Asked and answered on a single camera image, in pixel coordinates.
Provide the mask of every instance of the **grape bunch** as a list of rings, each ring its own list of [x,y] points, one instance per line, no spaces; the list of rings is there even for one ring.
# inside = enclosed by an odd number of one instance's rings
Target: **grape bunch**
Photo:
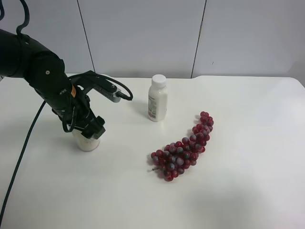
[[[199,155],[205,151],[207,141],[210,140],[213,125],[213,118],[202,111],[200,123],[192,128],[193,135],[151,154],[152,162],[156,166],[152,170],[160,170],[166,181],[172,181],[190,166],[196,165]]]

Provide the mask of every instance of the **grape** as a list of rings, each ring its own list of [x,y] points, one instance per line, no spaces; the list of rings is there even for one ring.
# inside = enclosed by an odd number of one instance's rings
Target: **grape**
[[[193,142],[193,141],[190,141],[190,143],[189,143],[189,144],[190,144],[190,148],[194,148],[196,143],[195,143],[195,142]]]
[[[175,169],[175,165],[173,163],[169,163],[166,165],[167,170],[173,171]]]
[[[176,158],[175,158],[174,156],[170,156],[170,157],[168,158],[168,161],[171,162],[171,163],[175,163]]]
[[[170,145],[166,145],[166,147],[164,147],[164,151],[169,151],[170,149]]]
[[[182,158],[179,157],[179,158],[177,158],[176,163],[177,163],[179,166],[181,166],[181,165],[183,165],[184,161],[183,161]]]
[[[197,152],[201,152],[202,146],[200,144],[196,144],[195,149],[196,149]]]
[[[207,135],[208,134],[206,130],[201,130],[200,133],[203,134],[203,135]]]
[[[200,122],[202,122],[202,124],[205,125],[208,122],[208,118],[203,116],[200,118]]]
[[[190,136],[190,141],[195,142],[196,141],[196,136],[195,135]]]
[[[172,172],[172,177],[173,177],[173,178],[176,178],[176,177],[178,177],[178,176],[179,176],[178,171],[177,171],[177,170],[174,170],[174,171]]]
[[[197,160],[198,159],[198,157],[197,157],[197,155],[195,154],[195,153],[192,153],[191,155],[190,155],[190,160],[191,161],[195,161],[195,160]]]
[[[181,175],[181,174],[183,174],[184,173],[184,168],[179,168],[178,169],[178,173]]]
[[[183,139],[182,139],[182,143],[183,144],[188,144],[189,143],[189,138],[188,137],[184,137]]]
[[[205,148],[204,147],[202,147],[202,150],[201,150],[201,152],[200,153],[204,153],[205,152]]]
[[[169,151],[164,151],[163,152],[163,157],[169,157],[170,155],[170,152]]]
[[[209,130],[209,127],[208,127],[207,125],[204,125],[204,126],[203,126],[203,130],[208,131],[208,130]]]
[[[161,170],[161,171],[164,171],[166,169],[166,166],[165,165],[159,165],[158,168]]]
[[[198,133],[197,135],[196,135],[196,140],[202,140],[203,139],[203,137],[204,137],[204,135],[203,135],[203,133]]]
[[[209,135],[204,136],[204,139],[205,139],[205,141],[208,141],[208,140],[210,140],[210,136]]]
[[[183,152],[183,157],[184,157],[185,159],[189,159],[189,158],[190,158],[190,155],[191,155],[191,153],[189,153],[189,152]]]
[[[183,153],[183,148],[182,147],[178,147],[177,148],[177,154],[182,154]]]
[[[163,172],[163,174],[164,174],[164,177],[165,177],[165,178],[169,178],[169,177],[172,175],[172,173],[171,173],[170,171],[167,171],[167,170],[165,170],[165,171]]]
[[[156,156],[156,153],[153,152],[153,153],[151,154],[151,158],[154,158],[155,156]]]
[[[170,146],[170,153],[173,154],[176,152],[176,147],[175,146]]]
[[[185,160],[183,165],[184,166],[190,166],[190,164],[191,164],[190,160]]]
[[[160,150],[160,149],[158,149],[158,150],[156,151],[156,155],[157,155],[158,157],[162,157],[162,156],[163,156],[163,151]]]
[[[170,182],[170,181],[173,181],[173,177],[165,178],[164,180]]]
[[[203,125],[202,124],[198,124],[197,125],[197,129],[200,131],[200,130],[202,130],[202,128],[203,128]]]
[[[190,146],[189,146],[188,144],[183,144],[183,145],[182,145],[182,149],[183,149],[184,151],[189,151],[189,150],[190,150]]]
[[[213,126],[214,125],[214,121],[213,120],[209,120],[208,121],[208,126]]]
[[[181,147],[182,146],[182,142],[176,142],[175,147]]]
[[[164,164],[166,164],[166,160],[164,159],[164,158],[160,158],[159,159],[159,163],[160,163],[160,165],[164,165]]]

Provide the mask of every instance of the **white table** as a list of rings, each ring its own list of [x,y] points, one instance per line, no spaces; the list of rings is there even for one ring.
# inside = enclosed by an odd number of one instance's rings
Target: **white table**
[[[146,117],[150,79],[119,79],[134,93],[114,104],[89,93],[106,133],[77,149],[49,106],[34,128],[1,229],[303,229],[305,88],[292,78],[169,79],[166,120]],[[3,201],[42,99],[22,79],[0,83]],[[173,182],[147,155],[180,140],[208,111],[206,152]]]

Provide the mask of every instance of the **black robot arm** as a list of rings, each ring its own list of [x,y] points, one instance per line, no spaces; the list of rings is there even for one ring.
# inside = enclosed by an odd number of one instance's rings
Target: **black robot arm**
[[[64,70],[63,60],[36,40],[0,30],[0,75],[24,78],[52,107],[65,132],[77,129],[86,138],[98,139],[105,132],[105,121],[92,112],[87,93],[95,89],[115,103],[132,100],[132,93],[107,76],[89,71],[68,78]],[[108,80],[123,86],[130,96]]]

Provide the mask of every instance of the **white bottle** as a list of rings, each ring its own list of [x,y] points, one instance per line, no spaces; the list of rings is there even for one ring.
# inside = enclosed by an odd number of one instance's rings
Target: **white bottle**
[[[164,75],[154,75],[148,91],[148,116],[150,120],[159,122],[166,116],[167,87]]]

